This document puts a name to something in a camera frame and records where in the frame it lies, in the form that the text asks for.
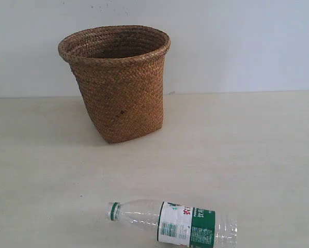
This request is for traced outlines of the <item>clear plastic bottle green label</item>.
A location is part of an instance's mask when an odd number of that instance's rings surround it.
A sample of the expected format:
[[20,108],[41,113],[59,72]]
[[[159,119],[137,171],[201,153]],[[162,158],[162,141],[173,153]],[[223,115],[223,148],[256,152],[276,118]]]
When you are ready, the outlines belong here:
[[237,246],[237,221],[214,210],[138,199],[110,202],[107,217],[146,231],[162,243],[183,247]]

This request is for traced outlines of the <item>brown woven wicker basket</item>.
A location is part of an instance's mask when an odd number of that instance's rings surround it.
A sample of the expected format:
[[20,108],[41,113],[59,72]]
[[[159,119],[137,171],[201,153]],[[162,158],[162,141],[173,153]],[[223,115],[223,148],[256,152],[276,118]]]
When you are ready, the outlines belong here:
[[163,73],[170,44],[167,33],[142,25],[90,28],[58,44],[88,116],[107,143],[162,128]]

